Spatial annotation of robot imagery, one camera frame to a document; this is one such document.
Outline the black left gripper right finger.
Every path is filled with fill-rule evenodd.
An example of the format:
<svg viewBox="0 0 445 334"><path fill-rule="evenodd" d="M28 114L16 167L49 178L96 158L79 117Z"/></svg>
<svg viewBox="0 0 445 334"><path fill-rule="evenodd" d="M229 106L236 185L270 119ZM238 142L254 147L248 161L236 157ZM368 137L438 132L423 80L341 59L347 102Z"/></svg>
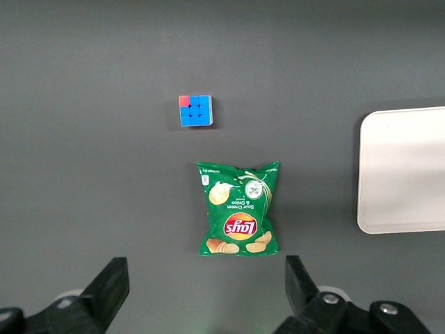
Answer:
<svg viewBox="0 0 445 334"><path fill-rule="evenodd" d="M276 333L429 333L405 305L375 301L368 310L334 291L320 290L297 255L286 256L285 290L293 316Z"/></svg>

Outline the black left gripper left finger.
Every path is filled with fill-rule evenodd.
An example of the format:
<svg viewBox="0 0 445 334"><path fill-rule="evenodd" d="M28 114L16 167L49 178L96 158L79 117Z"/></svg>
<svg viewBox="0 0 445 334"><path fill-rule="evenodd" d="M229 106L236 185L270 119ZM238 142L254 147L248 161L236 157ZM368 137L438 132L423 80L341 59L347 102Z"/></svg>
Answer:
<svg viewBox="0 0 445 334"><path fill-rule="evenodd" d="M63 296L25 317L1 309L2 333L105 333L129 295L128 262L114 257L78 296Z"/></svg>

